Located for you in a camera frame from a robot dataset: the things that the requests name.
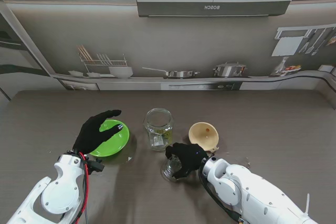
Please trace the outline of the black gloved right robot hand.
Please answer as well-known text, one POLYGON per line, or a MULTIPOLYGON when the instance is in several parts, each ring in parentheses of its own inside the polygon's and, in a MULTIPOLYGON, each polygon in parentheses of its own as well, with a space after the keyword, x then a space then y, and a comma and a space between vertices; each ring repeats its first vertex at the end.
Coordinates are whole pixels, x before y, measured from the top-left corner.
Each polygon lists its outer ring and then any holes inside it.
POLYGON ((187 177, 190 172, 198 170, 203 160, 208 160, 208 154, 198 144, 174 143, 165 150, 167 159, 176 156, 181 162, 181 168, 173 173, 175 179, 187 177))

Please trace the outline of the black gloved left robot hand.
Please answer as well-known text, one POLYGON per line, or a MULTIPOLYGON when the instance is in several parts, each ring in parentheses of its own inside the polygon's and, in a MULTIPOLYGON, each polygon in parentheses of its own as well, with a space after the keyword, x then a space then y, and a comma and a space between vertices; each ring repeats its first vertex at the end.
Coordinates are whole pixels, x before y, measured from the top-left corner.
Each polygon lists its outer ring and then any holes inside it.
POLYGON ((106 142, 115 134, 119 133, 123 129, 122 124, 115 125, 112 128, 102 132, 100 132, 100 126, 105 122, 106 119, 119 116, 120 114, 121 110, 107 110, 95 116, 91 116, 82 125, 72 150, 75 153, 91 153, 97 147, 99 147, 100 144, 106 142))

